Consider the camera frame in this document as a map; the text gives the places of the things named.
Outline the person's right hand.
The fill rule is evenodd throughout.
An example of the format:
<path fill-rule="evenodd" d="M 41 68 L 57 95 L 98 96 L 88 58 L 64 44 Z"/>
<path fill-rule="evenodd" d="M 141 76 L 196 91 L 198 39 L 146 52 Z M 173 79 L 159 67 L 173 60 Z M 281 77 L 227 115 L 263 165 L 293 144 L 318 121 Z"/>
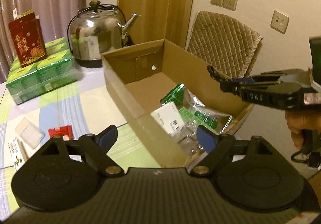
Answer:
<path fill-rule="evenodd" d="M 320 134 L 320 110 L 287 110 L 285 119 L 291 132 L 292 141 L 297 149 L 301 149 L 304 142 L 302 130 L 316 130 Z"/>

